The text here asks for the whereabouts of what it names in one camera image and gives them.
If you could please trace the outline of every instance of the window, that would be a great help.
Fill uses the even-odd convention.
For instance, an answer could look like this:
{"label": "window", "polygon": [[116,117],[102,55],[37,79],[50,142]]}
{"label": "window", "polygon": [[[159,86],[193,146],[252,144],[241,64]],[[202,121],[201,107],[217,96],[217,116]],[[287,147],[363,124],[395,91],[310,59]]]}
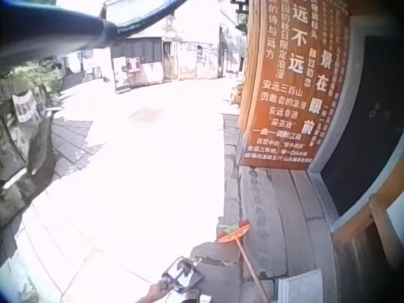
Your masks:
{"label": "window", "polygon": [[125,43],[111,47],[112,58],[140,58],[140,64],[162,62],[162,39],[128,39]]}
{"label": "window", "polygon": [[197,56],[198,56],[199,58],[202,58],[202,54],[203,54],[203,48],[202,48],[202,46],[198,45],[198,46],[196,47],[196,54],[197,54]]}
{"label": "window", "polygon": [[171,56],[171,42],[163,42],[163,55]]}

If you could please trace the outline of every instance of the wooden sign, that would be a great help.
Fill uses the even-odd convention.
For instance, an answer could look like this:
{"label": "wooden sign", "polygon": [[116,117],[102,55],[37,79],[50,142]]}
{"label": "wooden sign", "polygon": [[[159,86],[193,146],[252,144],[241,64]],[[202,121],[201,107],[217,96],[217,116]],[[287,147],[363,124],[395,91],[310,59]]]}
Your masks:
{"label": "wooden sign", "polygon": [[326,136],[342,89],[347,5],[341,0],[264,0],[262,9],[262,70],[257,68],[259,86],[241,164],[306,169]]}

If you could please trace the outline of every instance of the paved street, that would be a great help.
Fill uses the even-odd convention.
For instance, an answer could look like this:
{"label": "paved street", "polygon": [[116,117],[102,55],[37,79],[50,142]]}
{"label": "paved street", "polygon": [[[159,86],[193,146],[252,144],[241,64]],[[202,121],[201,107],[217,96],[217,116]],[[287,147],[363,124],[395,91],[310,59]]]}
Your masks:
{"label": "paved street", "polygon": [[[92,81],[66,91],[52,125],[54,180],[4,231],[11,273],[2,267],[0,279],[20,275],[27,302],[33,294],[134,302],[176,257],[213,242],[238,137],[223,130],[222,113],[233,126],[237,119],[222,100],[229,88],[228,80],[183,81],[116,95]],[[228,190],[238,210],[237,176]],[[222,259],[236,263],[232,248]],[[239,266],[222,275],[213,267],[207,272],[227,276],[239,293]]]}

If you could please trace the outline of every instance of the dark doorway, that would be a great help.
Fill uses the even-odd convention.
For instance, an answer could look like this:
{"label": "dark doorway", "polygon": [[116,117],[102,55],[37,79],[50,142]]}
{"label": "dark doorway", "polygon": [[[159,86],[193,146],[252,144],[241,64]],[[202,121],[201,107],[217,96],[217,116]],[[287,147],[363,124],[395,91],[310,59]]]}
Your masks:
{"label": "dark doorway", "polygon": [[321,172],[343,215],[378,177],[404,126],[404,43],[367,36],[357,99],[347,128]]}

